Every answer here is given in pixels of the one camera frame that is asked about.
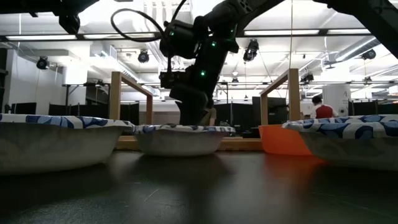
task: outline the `blue patterned rim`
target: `blue patterned rim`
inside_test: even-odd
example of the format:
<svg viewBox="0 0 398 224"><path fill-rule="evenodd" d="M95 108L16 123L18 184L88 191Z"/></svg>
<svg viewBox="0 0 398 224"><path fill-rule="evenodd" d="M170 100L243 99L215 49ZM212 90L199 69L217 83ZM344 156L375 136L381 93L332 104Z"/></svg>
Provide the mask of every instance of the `blue patterned rim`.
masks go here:
<svg viewBox="0 0 398 224"><path fill-rule="evenodd" d="M25 114L0 114L0 123L47 124L70 129L105 128L112 126L126 127L126 129L130 129L134 126L128 121L118 121L102 118Z"/></svg>
<svg viewBox="0 0 398 224"><path fill-rule="evenodd" d="M283 124L282 127L302 133L320 133L329 138L391 138L398 137L398 115L310 119L288 122Z"/></svg>
<svg viewBox="0 0 398 224"><path fill-rule="evenodd" d="M157 130L180 131L189 133L235 133L231 127L213 127L213 126L183 126L177 124L171 125L141 125L132 127L133 134L146 134Z"/></svg>

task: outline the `dark table surface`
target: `dark table surface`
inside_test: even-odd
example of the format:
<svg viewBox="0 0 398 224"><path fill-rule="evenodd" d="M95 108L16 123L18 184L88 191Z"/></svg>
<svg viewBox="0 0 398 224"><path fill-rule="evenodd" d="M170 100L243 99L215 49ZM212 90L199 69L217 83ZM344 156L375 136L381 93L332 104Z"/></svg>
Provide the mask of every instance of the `dark table surface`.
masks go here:
<svg viewBox="0 0 398 224"><path fill-rule="evenodd" d="M115 152L107 165L0 177L0 223L398 223L397 176L314 157Z"/></svg>

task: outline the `white paper bowl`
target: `white paper bowl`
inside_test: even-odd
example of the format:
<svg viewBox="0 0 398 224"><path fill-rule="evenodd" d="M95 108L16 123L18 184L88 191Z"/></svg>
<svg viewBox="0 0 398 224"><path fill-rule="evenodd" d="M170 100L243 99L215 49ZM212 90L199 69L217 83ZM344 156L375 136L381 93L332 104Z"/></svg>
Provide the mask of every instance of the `white paper bowl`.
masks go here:
<svg viewBox="0 0 398 224"><path fill-rule="evenodd" d="M308 149L334 164L398 170L398 115L352 116L288 122Z"/></svg>
<svg viewBox="0 0 398 224"><path fill-rule="evenodd" d="M230 127L143 125L133 127L141 151L153 156L200 156L214 153Z"/></svg>
<svg viewBox="0 0 398 224"><path fill-rule="evenodd" d="M105 161L127 121L0 114L0 175L68 170Z"/></svg>

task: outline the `black cable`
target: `black cable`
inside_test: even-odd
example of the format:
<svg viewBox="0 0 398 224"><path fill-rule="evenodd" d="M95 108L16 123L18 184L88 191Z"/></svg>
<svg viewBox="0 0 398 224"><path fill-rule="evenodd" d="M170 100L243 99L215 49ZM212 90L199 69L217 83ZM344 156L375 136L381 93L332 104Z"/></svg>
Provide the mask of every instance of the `black cable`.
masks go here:
<svg viewBox="0 0 398 224"><path fill-rule="evenodd" d="M118 13L120 13L120 12L126 12L126 11L135 12L135 13L141 15L142 17L148 19L151 23L153 23L153 24L156 26L156 28L159 30L159 32L160 32L160 34L161 34L162 37L132 38L132 37L129 37L128 35L126 35L125 33L123 33L123 32L116 26L116 24L114 23L114 17L115 17ZM151 18L151 17L148 16L146 13L141 12L141 11L137 11L137 10L133 10L133 9L119 9L119 10L117 10L116 12L114 12L114 13L112 14L112 16L111 16L111 25L112 25L113 29L115 29L116 32L117 32L118 34L120 34L122 37L126 38L127 40L131 40L131 41L135 41L135 42L140 42L140 43L152 42L152 41L160 40L161 38L163 38L165 41L167 40L166 35L165 35L165 33L164 33L162 27L161 27L153 18Z"/></svg>
<svg viewBox="0 0 398 224"><path fill-rule="evenodd" d="M175 10L175 12L174 12L172 21L174 21L174 19L177 17L178 12L180 12L182 6L185 4L186 1L187 1L187 0L182 0L182 1L180 2L180 4L178 5L178 7L176 8L176 10Z"/></svg>

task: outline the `orange bowl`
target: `orange bowl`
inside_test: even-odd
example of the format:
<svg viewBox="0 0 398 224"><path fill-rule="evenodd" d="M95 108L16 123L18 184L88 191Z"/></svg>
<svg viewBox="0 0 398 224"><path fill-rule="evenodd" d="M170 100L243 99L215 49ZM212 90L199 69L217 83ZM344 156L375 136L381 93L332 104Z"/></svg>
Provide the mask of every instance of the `orange bowl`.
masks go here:
<svg viewBox="0 0 398 224"><path fill-rule="evenodd" d="M284 129L281 124L259 126L262 148L267 153L290 156L312 156L297 131Z"/></svg>

